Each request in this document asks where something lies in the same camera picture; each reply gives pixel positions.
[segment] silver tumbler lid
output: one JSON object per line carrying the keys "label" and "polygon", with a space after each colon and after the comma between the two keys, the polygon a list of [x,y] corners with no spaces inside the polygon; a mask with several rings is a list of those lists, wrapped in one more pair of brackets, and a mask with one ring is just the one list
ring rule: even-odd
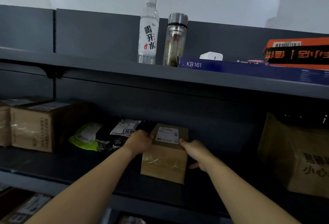
{"label": "silver tumbler lid", "polygon": [[183,13],[171,13],[168,18],[168,25],[175,23],[187,26],[188,23],[187,15]]}

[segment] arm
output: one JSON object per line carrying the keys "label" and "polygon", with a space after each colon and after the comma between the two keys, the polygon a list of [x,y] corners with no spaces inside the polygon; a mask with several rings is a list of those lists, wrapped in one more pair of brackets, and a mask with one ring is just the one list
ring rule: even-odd
{"label": "arm", "polygon": [[138,130],[125,145],[66,188],[26,224],[98,223],[122,173],[135,157],[151,147],[152,136]]}
{"label": "arm", "polygon": [[234,224],[300,224],[285,210],[271,201],[226,164],[216,158],[199,141],[180,140],[187,153],[207,172]]}

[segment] forearm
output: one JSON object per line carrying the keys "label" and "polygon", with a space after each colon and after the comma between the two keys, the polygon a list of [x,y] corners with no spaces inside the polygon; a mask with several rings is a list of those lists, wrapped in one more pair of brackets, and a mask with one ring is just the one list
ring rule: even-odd
{"label": "forearm", "polygon": [[57,195],[26,223],[98,223],[117,182],[132,158],[129,149],[122,147],[115,151]]}
{"label": "forearm", "polygon": [[206,162],[208,174],[235,224],[298,224],[217,158]]}

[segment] person's left arm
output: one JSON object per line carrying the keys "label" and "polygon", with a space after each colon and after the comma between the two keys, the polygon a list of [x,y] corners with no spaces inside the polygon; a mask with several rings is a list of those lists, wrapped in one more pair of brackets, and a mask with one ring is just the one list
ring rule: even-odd
{"label": "person's left arm", "polygon": [[125,168],[151,147],[152,139],[143,130],[133,133],[123,147],[54,197],[26,224],[98,223]]}

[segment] lower shelf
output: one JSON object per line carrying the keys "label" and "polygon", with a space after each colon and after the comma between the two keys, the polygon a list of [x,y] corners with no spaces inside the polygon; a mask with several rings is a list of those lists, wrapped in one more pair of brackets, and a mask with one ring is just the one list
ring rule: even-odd
{"label": "lower shelf", "polygon": [[[82,150],[70,143],[54,154],[15,147],[0,148],[0,182],[56,195],[106,157],[106,154]],[[324,222],[328,219],[328,199],[286,191],[257,161],[235,156],[221,158],[301,223]],[[166,217],[170,215],[168,213],[184,213],[181,218],[185,214],[197,215],[192,218],[194,220],[205,216],[229,218],[206,173],[199,169],[187,170],[185,185],[180,185],[141,175],[141,159],[141,156],[137,156],[128,165],[113,192],[111,207],[155,218],[159,218],[159,215]]]}

